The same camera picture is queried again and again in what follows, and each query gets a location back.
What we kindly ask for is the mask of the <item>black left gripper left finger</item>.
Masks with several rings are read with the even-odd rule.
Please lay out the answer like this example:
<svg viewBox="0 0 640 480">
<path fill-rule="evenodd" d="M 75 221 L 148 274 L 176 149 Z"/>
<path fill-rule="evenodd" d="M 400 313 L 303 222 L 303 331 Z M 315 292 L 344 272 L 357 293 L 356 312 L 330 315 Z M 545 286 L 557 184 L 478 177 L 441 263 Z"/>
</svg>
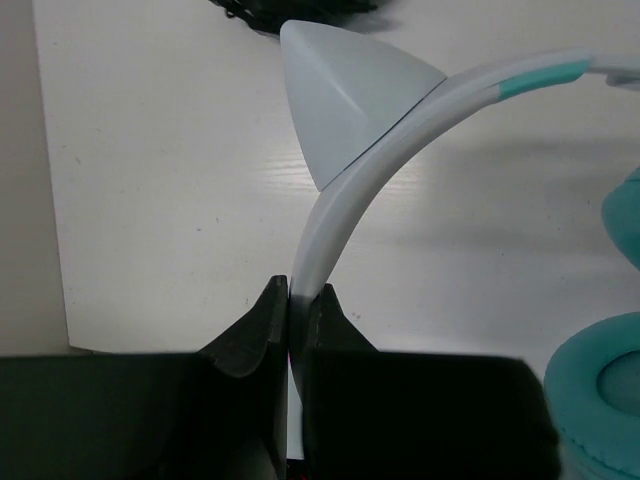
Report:
<svg viewBox="0 0 640 480">
<path fill-rule="evenodd" d="M 5 357 L 5 479 L 282 479 L 284 276 L 195 352 Z"/>
</svg>

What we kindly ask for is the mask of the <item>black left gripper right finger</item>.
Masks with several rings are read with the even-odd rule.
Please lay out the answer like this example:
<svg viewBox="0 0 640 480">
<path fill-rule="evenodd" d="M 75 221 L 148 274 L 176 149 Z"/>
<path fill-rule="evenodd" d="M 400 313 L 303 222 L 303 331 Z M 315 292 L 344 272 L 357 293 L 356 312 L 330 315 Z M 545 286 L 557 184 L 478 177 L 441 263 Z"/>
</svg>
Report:
<svg viewBox="0 0 640 480">
<path fill-rule="evenodd" d="M 556 479 L 559 438 L 523 361 L 376 349 L 326 285 L 303 369 L 314 479 Z"/>
</svg>

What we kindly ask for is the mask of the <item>teal cat-ear headphones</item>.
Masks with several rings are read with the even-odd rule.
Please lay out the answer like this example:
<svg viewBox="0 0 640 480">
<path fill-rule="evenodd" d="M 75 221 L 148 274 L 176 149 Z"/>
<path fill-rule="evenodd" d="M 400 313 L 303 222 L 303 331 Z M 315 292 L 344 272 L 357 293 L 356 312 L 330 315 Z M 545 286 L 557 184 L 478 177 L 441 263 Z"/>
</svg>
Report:
<svg viewBox="0 0 640 480">
<path fill-rule="evenodd" d="M 329 25 L 289 20 L 280 31 L 291 116 L 319 196 L 293 265 L 290 360 L 297 387 L 309 364 L 311 305 L 356 225 L 392 176 L 424 147 L 480 109 L 571 83 L 586 74 L 635 90 L 635 55 L 552 50 L 454 76 L 387 43 Z M 551 416 L 585 479 L 639 475 L 639 417 L 629 394 L 610 397 L 606 371 L 630 377 L 639 316 L 599 321 L 562 344 L 544 377 Z"/>
</svg>

